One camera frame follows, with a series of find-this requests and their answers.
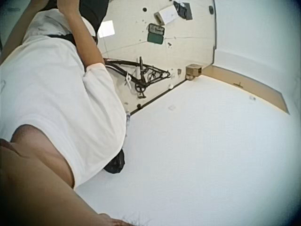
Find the wooden trim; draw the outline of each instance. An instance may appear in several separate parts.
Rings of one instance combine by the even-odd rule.
[[[206,67],[202,75],[223,81],[252,93],[289,114],[282,93],[255,79],[213,65]]]

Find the person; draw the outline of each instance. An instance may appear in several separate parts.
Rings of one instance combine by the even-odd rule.
[[[74,192],[121,150],[126,113],[96,45],[109,0],[31,0],[1,54],[0,202],[21,225],[127,226]]]

